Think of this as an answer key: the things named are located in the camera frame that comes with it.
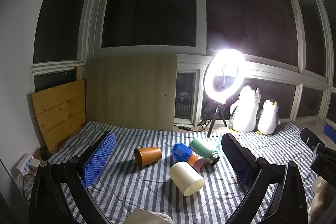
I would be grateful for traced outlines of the black tripod stand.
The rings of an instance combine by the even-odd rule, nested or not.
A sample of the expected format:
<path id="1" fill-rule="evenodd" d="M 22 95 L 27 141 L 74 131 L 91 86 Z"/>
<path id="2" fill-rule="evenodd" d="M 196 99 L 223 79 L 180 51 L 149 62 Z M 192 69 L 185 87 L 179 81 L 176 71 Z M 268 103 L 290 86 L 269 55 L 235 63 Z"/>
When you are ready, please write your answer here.
<path id="1" fill-rule="evenodd" d="M 213 127 L 215 125 L 215 122 L 217 121 L 217 117 L 219 117 L 222 121 L 225 127 L 227 127 L 226 120 L 224 118 L 224 110 L 226 109 L 227 104 L 226 103 L 220 103 L 215 101 L 214 107 L 210 110 L 210 112 L 198 123 L 198 127 L 202 126 L 204 128 L 208 128 L 207 137 L 209 138 L 211 136 L 211 133 L 213 131 Z"/>

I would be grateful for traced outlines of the white power adapter box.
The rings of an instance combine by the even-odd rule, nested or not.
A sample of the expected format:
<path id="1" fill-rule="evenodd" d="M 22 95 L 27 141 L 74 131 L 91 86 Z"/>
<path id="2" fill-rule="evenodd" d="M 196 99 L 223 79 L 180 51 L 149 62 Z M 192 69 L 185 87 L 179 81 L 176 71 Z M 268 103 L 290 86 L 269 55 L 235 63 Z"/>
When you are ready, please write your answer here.
<path id="1" fill-rule="evenodd" d="M 30 172 L 31 169 L 37 170 L 41 161 L 34 158 L 30 153 L 25 153 L 17 165 L 17 170 L 24 176 Z"/>

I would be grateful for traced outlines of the brown paper cup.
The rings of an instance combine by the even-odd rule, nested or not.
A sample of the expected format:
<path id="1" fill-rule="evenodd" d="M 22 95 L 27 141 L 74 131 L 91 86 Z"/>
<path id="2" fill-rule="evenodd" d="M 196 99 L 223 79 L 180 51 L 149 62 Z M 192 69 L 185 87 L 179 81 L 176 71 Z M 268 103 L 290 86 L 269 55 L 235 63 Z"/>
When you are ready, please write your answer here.
<path id="1" fill-rule="evenodd" d="M 137 165 L 142 168 L 159 161 L 162 158 L 162 151 L 157 146 L 136 148 L 134 158 Z"/>

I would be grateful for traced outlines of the pale wooden panel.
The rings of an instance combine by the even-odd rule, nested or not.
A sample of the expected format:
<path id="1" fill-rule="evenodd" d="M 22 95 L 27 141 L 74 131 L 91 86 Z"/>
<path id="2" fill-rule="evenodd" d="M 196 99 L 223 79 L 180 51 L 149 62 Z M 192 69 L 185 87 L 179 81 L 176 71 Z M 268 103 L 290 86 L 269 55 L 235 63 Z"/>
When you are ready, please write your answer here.
<path id="1" fill-rule="evenodd" d="M 171 131 L 176 85 L 176 56 L 92 57 L 87 118 L 127 128 Z"/>

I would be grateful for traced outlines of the green thermos bottle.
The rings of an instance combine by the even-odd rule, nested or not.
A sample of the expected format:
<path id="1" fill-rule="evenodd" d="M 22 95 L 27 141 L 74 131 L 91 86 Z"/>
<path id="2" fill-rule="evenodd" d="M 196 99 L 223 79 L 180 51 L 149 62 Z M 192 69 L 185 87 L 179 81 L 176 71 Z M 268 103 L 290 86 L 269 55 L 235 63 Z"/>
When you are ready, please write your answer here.
<path id="1" fill-rule="evenodd" d="M 201 156 L 205 160 L 205 163 L 208 165 L 215 166 L 220 159 L 217 148 L 206 139 L 193 139 L 189 143 L 189 148 L 196 154 Z"/>

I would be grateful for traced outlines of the cream white cup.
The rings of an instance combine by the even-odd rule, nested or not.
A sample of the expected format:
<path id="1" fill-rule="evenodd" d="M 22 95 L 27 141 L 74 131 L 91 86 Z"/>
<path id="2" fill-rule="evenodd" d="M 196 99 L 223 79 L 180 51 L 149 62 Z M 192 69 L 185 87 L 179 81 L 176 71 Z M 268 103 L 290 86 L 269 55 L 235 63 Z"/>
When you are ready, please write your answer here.
<path id="1" fill-rule="evenodd" d="M 185 161 L 175 163 L 169 176 L 185 197 L 194 195 L 205 184 L 205 179 Z"/>

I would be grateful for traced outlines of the clear plastic water bottle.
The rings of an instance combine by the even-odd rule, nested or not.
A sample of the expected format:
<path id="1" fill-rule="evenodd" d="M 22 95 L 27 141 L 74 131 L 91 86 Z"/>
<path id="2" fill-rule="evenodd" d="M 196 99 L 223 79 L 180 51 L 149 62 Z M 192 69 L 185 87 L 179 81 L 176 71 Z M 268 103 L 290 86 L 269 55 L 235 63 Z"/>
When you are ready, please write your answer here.
<path id="1" fill-rule="evenodd" d="M 222 150 L 222 137 L 218 137 L 217 142 L 216 142 L 216 151 L 219 156 L 222 155 L 223 150 Z"/>

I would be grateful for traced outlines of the blue orange soda bottle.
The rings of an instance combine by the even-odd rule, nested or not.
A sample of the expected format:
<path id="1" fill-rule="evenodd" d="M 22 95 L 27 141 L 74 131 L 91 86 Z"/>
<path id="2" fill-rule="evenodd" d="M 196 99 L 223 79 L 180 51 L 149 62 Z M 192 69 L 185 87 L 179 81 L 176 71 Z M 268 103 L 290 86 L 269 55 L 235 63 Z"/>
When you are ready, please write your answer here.
<path id="1" fill-rule="evenodd" d="M 171 148 L 171 154 L 177 162 L 187 162 L 197 171 L 199 171 L 205 163 L 205 160 L 201 156 L 196 154 L 183 143 L 175 143 L 175 145 Z"/>

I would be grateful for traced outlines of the orange wooden plank board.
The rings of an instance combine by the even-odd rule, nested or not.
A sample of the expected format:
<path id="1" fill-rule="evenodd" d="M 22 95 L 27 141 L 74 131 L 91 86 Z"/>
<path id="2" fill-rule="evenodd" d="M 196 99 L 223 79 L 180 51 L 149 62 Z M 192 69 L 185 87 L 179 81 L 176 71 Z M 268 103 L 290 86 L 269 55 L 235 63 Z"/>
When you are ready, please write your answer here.
<path id="1" fill-rule="evenodd" d="M 35 116 L 49 151 L 87 121 L 85 81 L 78 80 L 31 94 Z"/>

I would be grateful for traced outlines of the black power strip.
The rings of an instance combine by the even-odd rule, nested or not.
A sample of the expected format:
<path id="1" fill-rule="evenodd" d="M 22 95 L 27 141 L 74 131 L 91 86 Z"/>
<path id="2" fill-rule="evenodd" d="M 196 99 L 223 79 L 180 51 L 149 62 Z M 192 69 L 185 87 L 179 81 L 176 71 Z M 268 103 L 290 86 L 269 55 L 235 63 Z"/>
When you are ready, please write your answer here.
<path id="1" fill-rule="evenodd" d="M 180 125 L 178 128 L 181 129 L 181 130 L 185 130 L 185 131 L 191 131 L 190 127 L 183 126 L 183 125 Z"/>

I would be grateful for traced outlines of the large penguin plush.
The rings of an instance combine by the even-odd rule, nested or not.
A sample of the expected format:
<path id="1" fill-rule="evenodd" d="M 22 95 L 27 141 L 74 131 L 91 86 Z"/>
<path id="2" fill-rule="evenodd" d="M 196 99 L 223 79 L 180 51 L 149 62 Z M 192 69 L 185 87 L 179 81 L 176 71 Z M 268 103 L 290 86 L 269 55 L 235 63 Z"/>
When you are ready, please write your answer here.
<path id="1" fill-rule="evenodd" d="M 253 131 L 256 127 L 260 100 L 259 88 L 253 90 L 249 85 L 244 86 L 239 98 L 230 106 L 228 127 L 237 132 Z"/>

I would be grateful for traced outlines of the white window frame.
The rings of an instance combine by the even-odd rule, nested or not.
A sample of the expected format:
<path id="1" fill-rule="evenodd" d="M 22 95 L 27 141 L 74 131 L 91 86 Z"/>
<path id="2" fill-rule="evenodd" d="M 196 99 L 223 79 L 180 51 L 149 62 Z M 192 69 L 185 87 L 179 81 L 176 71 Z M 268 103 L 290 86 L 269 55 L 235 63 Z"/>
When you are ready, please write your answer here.
<path id="1" fill-rule="evenodd" d="M 43 0 L 33 74 L 79 68 L 92 57 L 177 57 L 174 122 L 198 124 L 208 108 L 203 80 L 221 50 L 244 55 L 242 85 L 275 99 L 280 118 L 325 118 L 333 52 L 323 0 Z"/>

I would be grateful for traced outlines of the striped blue white quilt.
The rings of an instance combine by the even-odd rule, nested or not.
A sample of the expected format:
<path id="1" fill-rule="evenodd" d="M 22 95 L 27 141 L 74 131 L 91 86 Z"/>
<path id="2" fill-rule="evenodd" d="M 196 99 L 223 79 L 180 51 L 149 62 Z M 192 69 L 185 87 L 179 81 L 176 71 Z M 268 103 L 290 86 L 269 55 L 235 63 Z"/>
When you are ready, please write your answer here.
<path id="1" fill-rule="evenodd" d="M 215 166 L 205 165 L 198 171 L 205 185 L 192 196 L 183 196 L 169 176 L 170 168 L 177 162 L 171 155 L 175 143 L 188 145 L 193 139 L 202 138 L 216 146 L 218 137 L 225 133 L 231 133 L 256 158 L 279 165 L 294 161 L 308 208 L 315 196 L 312 186 L 319 175 L 310 168 L 313 152 L 301 140 L 299 128 L 291 123 L 278 126 L 272 136 L 222 130 L 207 139 L 205 132 L 144 130 L 89 121 L 48 161 L 61 164 L 81 156 L 106 131 L 115 134 L 116 147 L 88 192 L 111 223 L 123 223 L 137 207 L 168 215 L 173 223 L 225 223 L 243 200 L 244 192 L 224 152 Z M 161 149 L 162 159 L 140 168 L 134 159 L 135 148 L 154 146 Z"/>

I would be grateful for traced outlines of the small penguin plush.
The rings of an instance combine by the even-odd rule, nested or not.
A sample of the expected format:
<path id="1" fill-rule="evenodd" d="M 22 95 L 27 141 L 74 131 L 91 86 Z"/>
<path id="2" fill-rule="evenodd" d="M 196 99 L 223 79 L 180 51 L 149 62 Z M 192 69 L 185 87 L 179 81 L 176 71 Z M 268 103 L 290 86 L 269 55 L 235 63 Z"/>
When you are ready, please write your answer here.
<path id="1" fill-rule="evenodd" d="M 277 125 L 279 125 L 280 118 L 278 117 L 279 105 L 277 101 L 266 100 L 262 106 L 259 114 L 257 130 L 263 135 L 272 135 Z"/>

